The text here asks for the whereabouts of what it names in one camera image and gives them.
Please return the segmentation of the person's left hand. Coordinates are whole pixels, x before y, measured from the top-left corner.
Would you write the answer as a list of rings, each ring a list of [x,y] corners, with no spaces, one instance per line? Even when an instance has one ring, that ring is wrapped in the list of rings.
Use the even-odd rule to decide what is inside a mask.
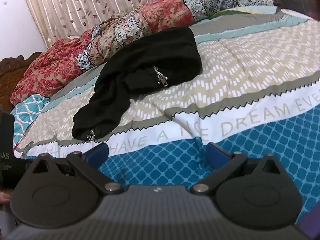
[[[0,191],[0,204],[4,205],[10,202],[10,193]]]

